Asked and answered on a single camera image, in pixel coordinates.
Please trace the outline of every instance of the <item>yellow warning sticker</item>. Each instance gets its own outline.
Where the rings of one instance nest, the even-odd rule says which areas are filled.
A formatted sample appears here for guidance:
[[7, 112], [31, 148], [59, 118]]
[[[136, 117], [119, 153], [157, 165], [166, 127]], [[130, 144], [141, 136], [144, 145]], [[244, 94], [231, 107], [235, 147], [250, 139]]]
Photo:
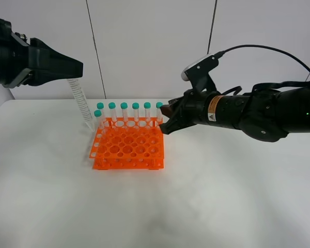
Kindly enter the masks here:
[[214, 98], [211, 99], [211, 102], [208, 107], [208, 119], [209, 121], [216, 121], [216, 108], [219, 100], [223, 96], [215, 96]]

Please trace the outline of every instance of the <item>test tube rack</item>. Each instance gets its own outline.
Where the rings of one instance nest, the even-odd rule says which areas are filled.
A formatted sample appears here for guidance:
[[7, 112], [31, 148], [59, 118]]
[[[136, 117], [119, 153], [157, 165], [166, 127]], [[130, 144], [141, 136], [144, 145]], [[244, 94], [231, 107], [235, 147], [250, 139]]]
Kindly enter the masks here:
[[93, 169], [149, 169], [164, 168], [163, 133], [156, 117], [146, 121], [140, 117], [128, 121], [118, 117], [107, 118], [104, 129], [98, 128], [89, 157], [94, 159]]

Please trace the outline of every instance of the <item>white table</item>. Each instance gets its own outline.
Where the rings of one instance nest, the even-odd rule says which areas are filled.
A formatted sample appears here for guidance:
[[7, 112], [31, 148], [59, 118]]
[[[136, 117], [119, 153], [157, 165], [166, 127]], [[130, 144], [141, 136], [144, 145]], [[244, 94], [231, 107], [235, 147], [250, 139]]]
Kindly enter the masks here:
[[91, 139], [73, 100], [0, 108], [0, 248], [310, 247], [310, 134], [197, 125], [153, 171], [92, 170]]

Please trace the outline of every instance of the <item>clear plastic tube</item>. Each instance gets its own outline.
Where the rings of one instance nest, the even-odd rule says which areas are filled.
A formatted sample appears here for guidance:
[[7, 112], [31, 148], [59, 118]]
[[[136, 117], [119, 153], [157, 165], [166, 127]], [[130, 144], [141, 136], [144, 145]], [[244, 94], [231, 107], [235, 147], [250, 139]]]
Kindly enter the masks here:
[[123, 114], [123, 121], [129, 121], [129, 116], [128, 116], [128, 104], [126, 102], [122, 102], [120, 104], [120, 107], [122, 109], [122, 114]]
[[112, 121], [116, 122], [117, 121], [117, 115], [116, 115], [116, 104], [114, 102], [109, 103], [109, 109], [110, 109], [110, 114], [112, 116]]
[[150, 121], [150, 102], [144, 103], [146, 121]]
[[98, 117], [98, 118], [97, 118], [97, 121], [98, 121], [98, 127], [99, 127], [100, 129], [104, 129], [104, 124], [103, 124], [103, 119], [102, 119], [102, 117]]
[[75, 98], [78, 104], [79, 110], [82, 113], [84, 121], [86, 122], [88, 127], [91, 129], [91, 131], [94, 132], [93, 118], [92, 118], [91, 112], [89, 111], [85, 94], [82, 88], [80, 87], [78, 79], [67, 79], [67, 81], [72, 90], [73, 97]]
[[161, 122], [162, 121], [162, 112], [160, 107], [163, 105], [162, 102], [158, 102], [156, 103], [156, 117], [157, 117], [157, 122]]
[[139, 121], [139, 110], [133, 110], [133, 115], [134, 115], [134, 121], [137, 122]]
[[104, 104], [102, 102], [99, 102], [97, 104], [97, 108], [101, 111], [102, 120], [103, 120], [103, 122], [105, 122], [106, 121], [106, 116], [105, 116], [105, 112], [104, 112]]
[[103, 116], [100, 110], [95, 110], [94, 111], [94, 116], [97, 119], [97, 123], [98, 123], [98, 128], [100, 129], [104, 129], [104, 124], [103, 124]]

